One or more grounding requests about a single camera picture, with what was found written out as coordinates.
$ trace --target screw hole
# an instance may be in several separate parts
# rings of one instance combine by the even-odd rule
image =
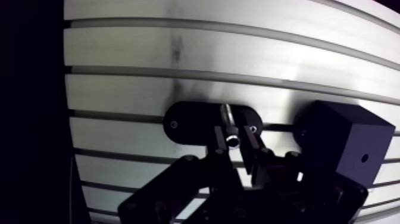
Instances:
[[[171,125],[171,127],[172,127],[173,129],[175,129],[175,128],[178,127],[178,123],[177,123],[176,121],[171,122],[170,125]]]
[[[361,158],[361,162],[365,163],[367,160],[368,160],[368,154],[363,155]]]
[[[255,133],[257,131],[257,127],[256,126],[250,126],[250,130],[252,133]]]

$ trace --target black cube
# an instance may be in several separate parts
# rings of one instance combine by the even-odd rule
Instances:
[[[359,105],[314,101],[299,112],[293,136],[307,166],[373,184],[395,127]]]

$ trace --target cylindrical object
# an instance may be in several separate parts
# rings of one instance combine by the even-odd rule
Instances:
[[[239,129],[235,126],[235,120],[229,104],[221,105],[221,117],[226,134],[226,144],[231,149],[238,148],[240,145]]]

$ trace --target dark background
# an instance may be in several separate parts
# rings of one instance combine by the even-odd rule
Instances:
[[[0,9],[0,223],[69,223],[63,1],[2,1]]]

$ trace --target black bracket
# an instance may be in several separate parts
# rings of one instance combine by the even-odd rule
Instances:
[[[206,145],[215,126],[224,124],[221,110],[224,104],[208,102],[177,102],[164,116],[164,131],[174,142],[183,145]],[[249,126],[260,135],[263,121],[257,112],[248,106],[230,104],[233,120],[237,127]]]

